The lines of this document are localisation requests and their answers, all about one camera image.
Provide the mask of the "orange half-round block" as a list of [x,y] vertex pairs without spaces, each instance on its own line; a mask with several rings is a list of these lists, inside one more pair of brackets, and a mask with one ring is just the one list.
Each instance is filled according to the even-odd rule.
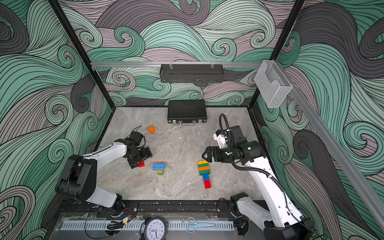
[[147,127],[147,130],[148,130],[152,135],[156,132],[156,130],[155,130],[155,128],[154,128],[153,126],[148,126],[148,127]]

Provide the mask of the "black wall shelf tray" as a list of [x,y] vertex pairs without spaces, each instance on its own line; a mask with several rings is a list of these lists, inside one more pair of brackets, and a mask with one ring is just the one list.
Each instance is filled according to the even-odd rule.
[[163,83],[220,83],[224,68],[216,64],[163,64],[160,78]]

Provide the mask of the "clear plastic wall holder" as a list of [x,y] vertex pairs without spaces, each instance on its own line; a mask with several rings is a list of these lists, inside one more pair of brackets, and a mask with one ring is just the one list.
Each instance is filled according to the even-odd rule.
[[254,80],[268,108],[279,108],[293,89],[285,68],[274,60],[263,61]]

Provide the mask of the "orange lego brick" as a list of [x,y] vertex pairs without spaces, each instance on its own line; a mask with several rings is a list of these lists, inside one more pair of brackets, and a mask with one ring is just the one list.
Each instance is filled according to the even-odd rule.
[[201,168],[199,168],[199,171],[201,172],[201,171],[207,171],[207,170],[209,170],[210,169],[210,167],[201,167]]

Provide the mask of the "light blue scissors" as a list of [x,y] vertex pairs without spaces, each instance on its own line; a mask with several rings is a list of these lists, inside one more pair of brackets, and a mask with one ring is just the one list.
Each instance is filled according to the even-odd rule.
[[187,219],[187,222],[188,222],[188,226],[187,226],[188,233],[194,233],[199,228],[212,228],[215,226],[212,223],[198,222],[194,217],[189,217]]

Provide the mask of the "light blue long lego brick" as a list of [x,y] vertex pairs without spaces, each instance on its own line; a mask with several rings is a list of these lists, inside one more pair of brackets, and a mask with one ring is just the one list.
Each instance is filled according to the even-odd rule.
[[164,171],[165,164],[153,164],[154,171]]

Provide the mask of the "blue square lego brick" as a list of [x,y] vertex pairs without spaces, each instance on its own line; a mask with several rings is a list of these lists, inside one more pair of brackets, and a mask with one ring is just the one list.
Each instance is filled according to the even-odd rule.
[[203,174],[203,180],[204,181],[209,181],[210,180],[209,174],[207,174],[207,173]]

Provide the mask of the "black hard case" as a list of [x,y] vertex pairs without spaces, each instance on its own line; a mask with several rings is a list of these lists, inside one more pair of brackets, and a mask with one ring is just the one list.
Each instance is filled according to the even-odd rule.
[[208,119],[204,100],[170,100],[167,120],[169,124],[206,123]]

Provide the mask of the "white analog clock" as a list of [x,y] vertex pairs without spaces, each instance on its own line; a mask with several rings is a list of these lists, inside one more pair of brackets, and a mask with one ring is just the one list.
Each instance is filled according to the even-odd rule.
[[168,234],[168,223],[160,217],[149,218],[145,223],[145,240],[165,240]]

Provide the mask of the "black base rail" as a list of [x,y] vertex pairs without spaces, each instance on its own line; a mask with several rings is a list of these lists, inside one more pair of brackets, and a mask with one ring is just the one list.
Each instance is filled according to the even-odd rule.
[[[123,200],[123,216],[165,216],[172,214],[198,215],[209,218],[242,219],[243,216],[230,200]],[[110,218],[110,210],[87,202],[70,204],[63,201],[61,213],[95,213],[99,218]]]

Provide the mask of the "red square lego brick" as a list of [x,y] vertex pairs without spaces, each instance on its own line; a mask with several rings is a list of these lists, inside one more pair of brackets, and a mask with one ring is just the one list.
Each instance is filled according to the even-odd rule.
[[211,188],[210,180],[204,180],[204,186],[205,186],[205,189],[210,189]]

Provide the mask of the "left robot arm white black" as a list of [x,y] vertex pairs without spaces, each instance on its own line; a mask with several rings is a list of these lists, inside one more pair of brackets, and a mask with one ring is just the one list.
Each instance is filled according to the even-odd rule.
[[70,200],[88,202],[105,208],[119,208],[118,194],[97,185],[97,173],[105,165],[126,158],[132,169],[151,158],[148,147],[140,147],[130,139],[118,139],[109,146],[87,155],[70,156],[59,177],[56,192]]

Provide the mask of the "yellow half-round lego brick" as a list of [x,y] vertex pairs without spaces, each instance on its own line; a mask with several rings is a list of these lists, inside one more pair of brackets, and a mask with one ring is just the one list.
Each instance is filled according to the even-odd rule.
[[207,161],[199,161],[198,162],[198,167],[200,168],[200,167],[204,167],[204,166],[208,166],[209,165],[209,163],[207,162]]

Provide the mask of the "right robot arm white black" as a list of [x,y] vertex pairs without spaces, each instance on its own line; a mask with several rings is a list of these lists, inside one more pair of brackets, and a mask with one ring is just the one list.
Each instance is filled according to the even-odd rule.
[[249,142],[239,126],[219,129],[213,138],[218,146],[207,147],[203,160],[229,163],[236,170],[250,173],[267,205],[264,208],[240,193],[231,197],[233,215],[255,223],[266,240],[309,240],[316,230],[314,222],[303,217],[289,199],[259,142]]

